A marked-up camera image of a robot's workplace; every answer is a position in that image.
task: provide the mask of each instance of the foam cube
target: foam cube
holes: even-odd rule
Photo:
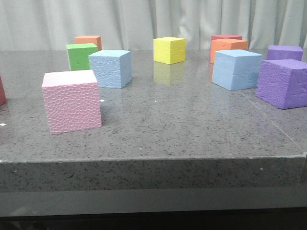
[[[293,60],[264,60],[256,96],[280,109],[307,105],[307,63]]]
[[[154,61],[174,64],[186,59],[186,40],[177,37],[162,37],[153,40]]]
[[[153,80],[163,85],[176,85],[184,80],[185,63],[179,62],[173,65],[155,62],[153,64]]]
[[[248,42],[245,40],[238,39],[216,39],[212,40],[210,50],[210,63],[214,63],[215,52],[218,50],[229,50],[229,49],[248,49]]]
[[[303,49],[299,46],[269,46],[267,60],[302,60]]]
[[[262,55],[241,49],[215,53],[212,82],[228,90],[255,88]]]
[[[130,51],[101,50],[89,59],[99,87],[123,88],[132,79]]]
[[[211,52],[211,43],[212,43],[212,40],[223,39],[223,38],[230,38],[230,39],[242,40],[242,36],[238,36],[238,35],[232,35],[232,34],[212,35],[212,36],[211,36],[211,42],[210,42],[210,52]]]
[[[98,35],[83,35],[75,37],[75,43],[94,43],[98,51],[102,50],[101,36]]]
[[[66,47],[71,70],[90,69],[88,56],[98,51],[94,43],[68,44]]]
[[[101,126],[98,86],[92,70],[46,73],[42,90],[51,134]]]
[[[4,88],[3,88],[3,84],[2,84],[2,80],[1,80],[1,76],[0,76],[0,105],[6,103],[6,97],[5,97],[5,92],[4,92]]]

